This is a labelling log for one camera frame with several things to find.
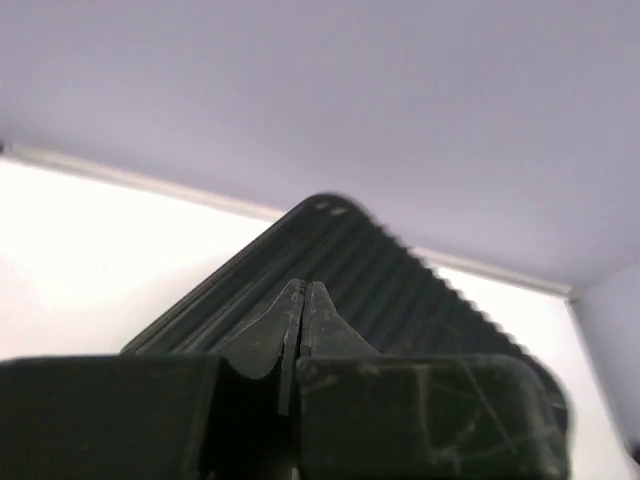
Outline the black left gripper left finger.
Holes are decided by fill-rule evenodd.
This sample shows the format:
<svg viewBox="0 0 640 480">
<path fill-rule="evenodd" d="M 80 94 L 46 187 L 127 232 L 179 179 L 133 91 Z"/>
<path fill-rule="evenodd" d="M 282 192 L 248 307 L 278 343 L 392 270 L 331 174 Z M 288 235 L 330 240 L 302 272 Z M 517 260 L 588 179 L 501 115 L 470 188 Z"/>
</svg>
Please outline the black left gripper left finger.
<svg viewBox="0 0 640 480">
<path fill-rule="evenodd" d="M 296 479 L 293 280 L 219 351 L 1 365 L 5 479 Z"/>
</svg>

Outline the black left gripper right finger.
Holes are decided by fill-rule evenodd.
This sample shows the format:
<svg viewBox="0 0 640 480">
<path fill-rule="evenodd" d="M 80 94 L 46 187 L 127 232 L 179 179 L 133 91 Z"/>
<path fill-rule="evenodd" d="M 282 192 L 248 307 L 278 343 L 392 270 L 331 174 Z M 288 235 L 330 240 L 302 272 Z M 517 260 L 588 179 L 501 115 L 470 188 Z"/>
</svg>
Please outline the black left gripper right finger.
<svg viewBox="0 0 640 480">
<path fill-rule="evenodd" d="M 307 288 L 300 355 L 305 479 L 564 479 L 568 447 L 538 374 L 500 354 L 388 357 Z"/>
</svg>

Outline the black ribbed hard suitcase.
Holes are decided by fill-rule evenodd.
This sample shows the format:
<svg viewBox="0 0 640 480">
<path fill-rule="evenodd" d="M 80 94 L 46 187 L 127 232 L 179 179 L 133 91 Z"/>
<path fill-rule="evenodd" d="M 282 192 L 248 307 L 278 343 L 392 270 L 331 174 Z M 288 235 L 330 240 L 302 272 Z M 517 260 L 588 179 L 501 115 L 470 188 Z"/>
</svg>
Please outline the black ribbed hard suitcase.
<svg viewBox="0 0 640 480">
<path fill-rule="evenodd" d="M 129 354 L 213 351 L 262 315 L 291 280 L 321 282 L 338 314 L 390 356 L 505 354 L 539 376 L 561 432 L 560 382 L 524 346 L 354 208 L 314 202 L 274 223 L 123 348 Z"/>
</svg>

